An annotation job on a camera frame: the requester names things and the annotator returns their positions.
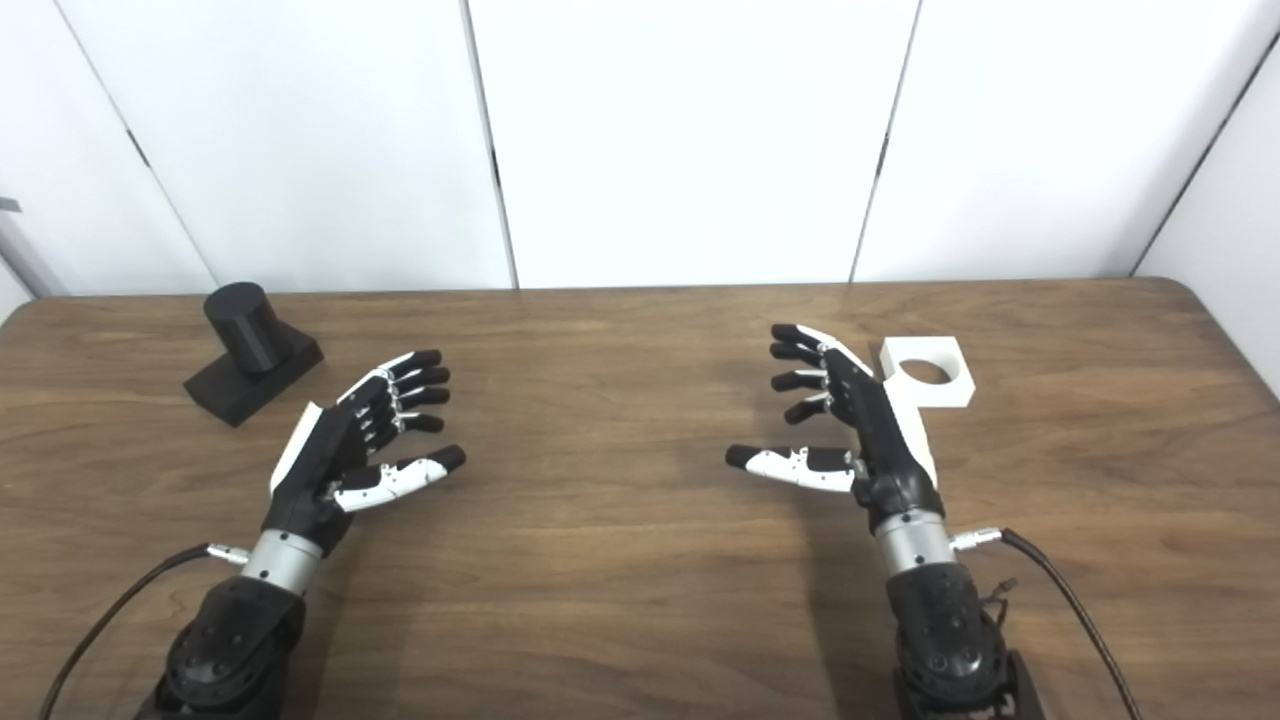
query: black block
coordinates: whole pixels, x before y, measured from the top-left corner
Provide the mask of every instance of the black block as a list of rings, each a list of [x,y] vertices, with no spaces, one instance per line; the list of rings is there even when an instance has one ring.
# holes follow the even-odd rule
[[[238,427],[324,360],[314,337],[276,322],[289,343],[288,357],[265,373],[246,373],[229,354],[223,355],[183,383],[196,405],[228,425]]]

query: black cable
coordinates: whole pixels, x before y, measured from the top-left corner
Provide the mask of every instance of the black cable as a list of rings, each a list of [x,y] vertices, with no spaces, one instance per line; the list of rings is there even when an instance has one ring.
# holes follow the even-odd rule
[[[1120,691],[1120,700],[1124,701],[1125,710],[1129,711],[1129,717],[1133,720],[1142,720],[1142,711],[1138,710],[1138,701],[1134,700],[1133,693],[1129,691],[1129,683],[1125,682],[1124,674],[1120,673],[1120,665],[1116,664],[1116,659],[1111,656],[1111,651],[1107,650],[1107,643],[1102,642],[1102,634],[1098,633],[1097,625],[1089,618],[1089,614],[1084,611],[1084,605],[1080,603],[1080,598],[1075,597],[1075,592],[1071,591],[1071,585],[1066,584],[1066,578],[1053,568],[1053,564],[1048,561],[1048,556],[1044,555],[1041,548],[1032,544],[1032,542],[1023,536],[1005,528],[1000,532],[1000,539],[1005,544],[1014,547],[1023,552],[1027,557],[1030,557],[1033,562],[1039,565],[1048,577],[1057,585],[1057,589],[1062,591],[1062,596],[1066,597],[1066,602],[1075,611],[1075,616],[1084,625],[1084,632],[1089,634],[1089,639],[1093,641],[1093,647],[1098,650],[1098,655],[1102,656],[1102,662],[1107,666],[1107,673],[1111,673],[1111,679],[1115,680],[1116,689]]]
[[[93,644],[93,641],[97,639],[97,635],[102,633],[102,629],[106,628],[106,624],[110,623],[113,618],[115,618],[115,614],[119,612],[122,607],[124,607],[124,603],[133,600],[133,596],[138,594],[138,592],[141,592],[142,588],[147,587],[147,584],[150,584],[151,580],[159,578],[160,575],[165,574],[169,570],[173,570],[174,568],[182,565],[183,562],[189,562],[192,560],[198,560],[201,557],[209,557],[209,543],[197,544],[196,547],[187,548],[172,557],[165,559],[163,562],[152,568],[150,573],[142,575],[142,578],[138,579],[138,582],[133,583],[133,587],[124,591],[124,594],[122,594],[119,600],[111,603],[111,607],[108,607],[106,612],[102,614],[102,616],[97,620],[97,623],[95,623],[93,626],[88,629],[88,633],[84,634],[84,639],[82,639],[79,644],[76,646],[76,650],[72,651],[70,656],[67,659],[67,662],[63,664],[63,669],[58,671],[58,675],[54,678],[52,684],[49,685],[49,692],[45,693],[45,702],[41,703],[40,714],[36,715],[36,719],[49,720],[50,715],[52,715],[54,712],[54,703],[58,701],[58,693],[63,691],[63,683],[65,683],[67,678],[72,674],[72,669],[76,667],[77,662],[79,662],[79,659],[84,655],[84,651],[88,650],[88,646]]]

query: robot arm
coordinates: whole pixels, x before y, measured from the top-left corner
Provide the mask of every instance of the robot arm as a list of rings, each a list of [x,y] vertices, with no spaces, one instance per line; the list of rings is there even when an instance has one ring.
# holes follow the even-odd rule
[[[332,407],[307,405],[271,474],[271,500],[239,577],[214,587],[169,650],[166,670],[137,720],[274,720],[288,656],[306,616],[303,597],[353,512],[392,502],[458,469],[449,446],[396,462],[369,456],[408,430],[439,432],[411,411],[448,401],[438,351],[402,355],[367,373]]]
[[[820,391],[787,410],[786,421],[829,414],[852,428],[860,450],[735,445],[726,461],[806,488],[852,492],[868,511],[897,620],[895,684],[904,720],[982,711],[1043,720],[1021,659],[1006,648],[973,577],[956,559],[928,437],[909,393],[892,380],[878,380],[828,334],[773,325],[773,338],[774,357],[814,368],[777,375],[773,388]]]

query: black cylinder on block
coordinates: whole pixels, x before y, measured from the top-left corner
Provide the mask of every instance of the black cylinder on block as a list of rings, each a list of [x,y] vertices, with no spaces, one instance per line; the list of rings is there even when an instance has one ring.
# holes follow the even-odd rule
[[[257,283],[239,282],[218,288],[205,300],[205,316],[236,366],[246,373],[274,370],[293,354],[271,301]]]

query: black fingertip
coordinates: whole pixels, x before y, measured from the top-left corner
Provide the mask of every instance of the black fingertip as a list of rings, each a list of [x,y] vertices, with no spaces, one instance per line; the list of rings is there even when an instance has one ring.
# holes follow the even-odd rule
[[[800,383],[796,380],[795,373],[782,373],[781,375],[769,378],[769,386],[777,392],[786,392],[788,389],[797,389]]]
[[[790,342],[794,345],[803,345],[805,347],[813,347],[814,340],[808,334],[800,332],[800,328],[795,324],[778,324],[769,328],[773,334],[773,340],[778,342]]]
[[[787,411],[782,414],[782,419],[786,420],[788,425],[799,425],[820,411],[822,405],[818,402],[797,402],[791,407],[787,407]]]
[[[759,447],[751,447],[749,445],[731,445],[728,446],[728,450],[724,451],[724,461],[735,468],[745,470],[746,464],[762,452],[764,452],[764,450]]]
[[[777,360],[800,360],[814,368],[822,366],[822,355],[794,343],[774,342],[769,346],[769,355]]]
[[[444,465],[445,470],[452,473],[467,461],[467,454],[463,452],[461,447],[451,445],[449,447],[442,447],[440,450],[429,454],[426,459],[435,460],[440,465]]]
[[[453,397],[449,391],[442,387],[428,387],[412,395],[402,395],[399,398],[401,410],[411,410],[419,405],[444,405]]]
[[[410,364],[419,368],[430,368],[433,365],[439,365],[444,360],[444,355],[439,350],[419,350],[408,359]]]
[[[424,433],[438,433],[444,429],[444,420],[435,415],[419,415],[404,419],[406,430],[421,430]]]
[[[404,377],[396,380],[396,386],[401,389],[421,387],[421,386],[438,386],[449,382],[452,373],[448,368],[424,368],[421,373],[411,377]]]
[[[781,375],[774,375],[773,379],[769,380],[769,384],[778,392],[800,389],[803,387],[809,389],[822,389],[822,377],[804,375],[800,373],[782,373]]]

